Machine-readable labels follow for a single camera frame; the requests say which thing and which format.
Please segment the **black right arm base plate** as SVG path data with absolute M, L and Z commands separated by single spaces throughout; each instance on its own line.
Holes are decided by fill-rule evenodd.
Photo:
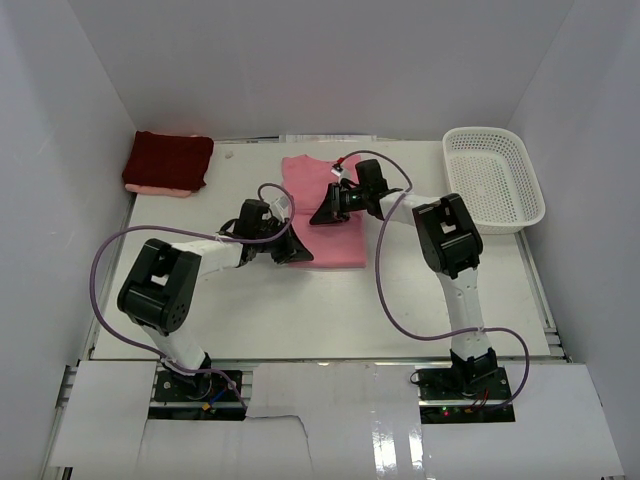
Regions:
M 454 382 L 451 368 L 415 370 L 409 382 L 418 388 L 423 425 L 514 423 L 511 404 L 499 407 L 511 397 L 503 367 L 478 385 L 462 387 Z

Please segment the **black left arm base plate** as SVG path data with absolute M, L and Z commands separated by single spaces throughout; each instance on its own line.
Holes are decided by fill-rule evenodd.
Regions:
M 227 382 L 218 374 L 205 376 L 198 386 L 180 382 L 167 370 L 159 370 L 154 379 L 148 418 L 151 420 L 243 421 L 245 408 L 234 389 L 244 400 L 244 372 L 224 370 Z

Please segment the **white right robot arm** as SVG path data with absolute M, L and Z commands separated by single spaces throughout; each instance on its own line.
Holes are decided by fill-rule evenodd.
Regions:
M 451 332 L 449 387 L 462 394 L 484 394 L 497 373 L 495 350 L 484 331 L 478 294 L 481 236 L 458 194 L 425 197 L 410 188 L 390 188 L 375 159 L 355 165 L 356 181 L 348 178 L 343 160 L 331 167 L 337 178 L 312 215 L 312 226 L 345 223 L 353 212 L 365 211 L 382 222 L 376 243 L 376 288 L 382 290 L 380 260 L 387 224 L 395 221 L 416 229 L 427 266 L 444 293 Z

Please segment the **white perforated plastic basket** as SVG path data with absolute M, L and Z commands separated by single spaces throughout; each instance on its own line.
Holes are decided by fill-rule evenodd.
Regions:
M 461 195 L 480 233 L 515 234 L 539 223 L 546 205 L 523 141 L 511 131 L 461 127 L 442 139 L 449 190 Z

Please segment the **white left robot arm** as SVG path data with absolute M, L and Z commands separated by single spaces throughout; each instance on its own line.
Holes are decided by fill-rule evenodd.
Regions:
M 281 208 L 248 199 L 239 217 L 223 225 L 217 240 L 170 244 L 150 239 L 143 245 L 117 307 L 165 355 L 165 367 L 186 395 L 202 397 L 210 378 L 202 371 L 211 359 L 184 326 L 198 279 L 242 267 L 259 254 L 270 255 L 278 265 L 313 260 L 288 220 Z

